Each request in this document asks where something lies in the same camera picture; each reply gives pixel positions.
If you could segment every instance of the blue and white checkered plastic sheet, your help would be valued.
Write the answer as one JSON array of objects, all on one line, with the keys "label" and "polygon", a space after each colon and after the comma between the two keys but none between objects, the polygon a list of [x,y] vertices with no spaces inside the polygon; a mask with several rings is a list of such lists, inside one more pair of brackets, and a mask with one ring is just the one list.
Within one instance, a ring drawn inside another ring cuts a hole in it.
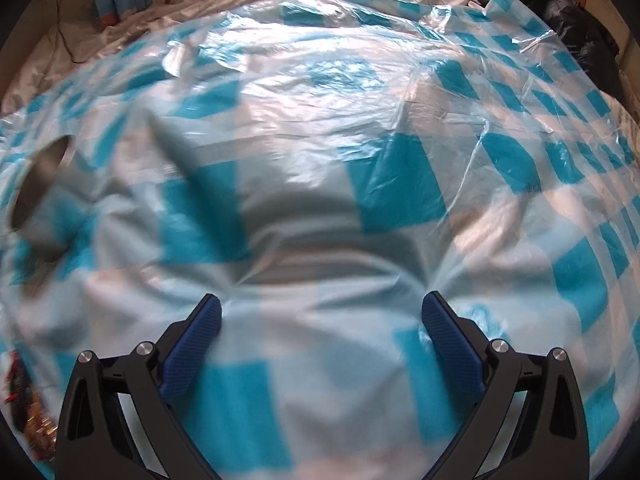
[{"label": "blue and white checkered plastic sheet", "polygon": [[150,34],[2,123],[5,210],[63,134],[100,182],[54,269],[4,221],[5,346],[57,413],[79,351],[212,292],[176,408],[223,478],[415,480],[469,413],[420,324],[436,289],[489,338],[568,349],[596,474],[640,370],[638,167],[609,111],[516,0],[273,0]]}]

